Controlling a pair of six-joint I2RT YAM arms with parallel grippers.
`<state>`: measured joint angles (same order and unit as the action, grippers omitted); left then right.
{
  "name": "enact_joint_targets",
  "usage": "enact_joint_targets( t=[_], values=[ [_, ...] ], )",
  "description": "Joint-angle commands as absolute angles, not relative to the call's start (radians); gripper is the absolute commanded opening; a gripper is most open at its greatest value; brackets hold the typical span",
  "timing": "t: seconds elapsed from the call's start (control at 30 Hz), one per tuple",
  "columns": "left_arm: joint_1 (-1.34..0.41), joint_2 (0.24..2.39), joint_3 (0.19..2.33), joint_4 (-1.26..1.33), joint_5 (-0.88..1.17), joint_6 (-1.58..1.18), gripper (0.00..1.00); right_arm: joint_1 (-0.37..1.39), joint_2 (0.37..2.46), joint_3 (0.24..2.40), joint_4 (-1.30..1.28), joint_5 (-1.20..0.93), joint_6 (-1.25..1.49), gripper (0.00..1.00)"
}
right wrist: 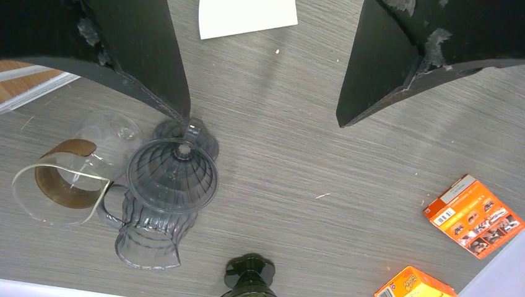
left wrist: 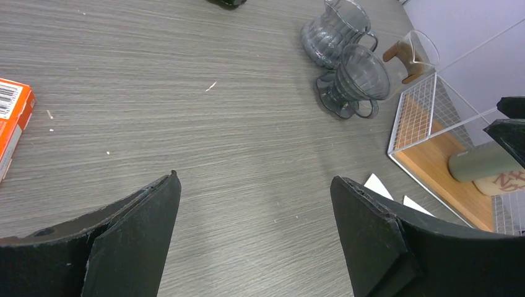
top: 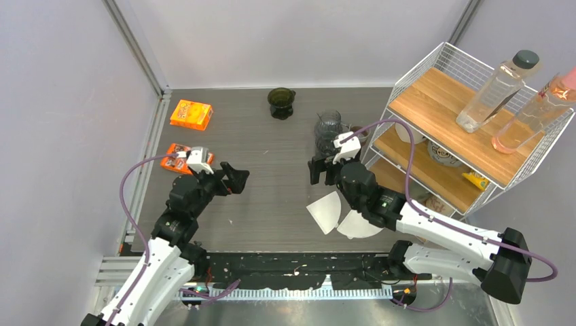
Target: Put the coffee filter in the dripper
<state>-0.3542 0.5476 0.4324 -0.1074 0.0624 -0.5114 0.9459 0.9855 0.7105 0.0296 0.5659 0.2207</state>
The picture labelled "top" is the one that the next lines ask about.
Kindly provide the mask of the glass carafe with leather collar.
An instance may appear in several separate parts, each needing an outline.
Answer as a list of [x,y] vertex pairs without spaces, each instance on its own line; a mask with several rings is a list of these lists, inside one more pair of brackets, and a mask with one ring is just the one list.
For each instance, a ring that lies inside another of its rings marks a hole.
[[360,143],[364,144],[369,140],[370,137],[370,129],[363,130],[362,126],[351,126],[349,130],[356,134],[356,137],[360,141]]

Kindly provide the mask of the grey glass dripper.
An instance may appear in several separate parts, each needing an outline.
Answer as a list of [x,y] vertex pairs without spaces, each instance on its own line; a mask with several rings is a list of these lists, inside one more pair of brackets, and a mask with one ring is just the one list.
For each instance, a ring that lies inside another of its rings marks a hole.
[[338,138],[337,132],[325,132],[315,135],[315,156],[325,157],[333,156],[338,150],[334,145],[334,141]]

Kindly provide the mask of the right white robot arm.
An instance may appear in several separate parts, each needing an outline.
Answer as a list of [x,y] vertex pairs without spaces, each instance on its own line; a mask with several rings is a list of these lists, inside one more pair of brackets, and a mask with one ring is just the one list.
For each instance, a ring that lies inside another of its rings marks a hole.
[[448,276],[477,285],[502,302],[522,301],[533,259],[520,231],[507,228],[498,233],[430,211],[379,185],[375,174],[357,159],[312,158],[308,169],[311,184],[317,184],[325,173],[325,184],[338,190],[308,207],[325,233],[338,228],[348,238],[367,238],[388,229],[440,246],[431,249],[398,240],[387,261],[395,278]]

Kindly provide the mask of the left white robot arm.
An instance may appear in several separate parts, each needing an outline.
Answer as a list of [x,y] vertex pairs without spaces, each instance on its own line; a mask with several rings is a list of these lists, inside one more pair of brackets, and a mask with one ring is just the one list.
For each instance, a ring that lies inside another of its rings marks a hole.
[[110,304],[82,325],[154,325],[177,292],[209,270],[207,252],[191,242],[198,218],[216,196],[241,194],[250,172],[221,162],[213,173],[178,176],[138,266]]

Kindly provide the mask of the white paper coffee filter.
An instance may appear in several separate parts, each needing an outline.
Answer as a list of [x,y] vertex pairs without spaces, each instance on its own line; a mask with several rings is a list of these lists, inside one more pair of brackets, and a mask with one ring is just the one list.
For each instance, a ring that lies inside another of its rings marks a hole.
[[342,203],[337,191],[323,196],[306,207],[324,235],[338,226]]

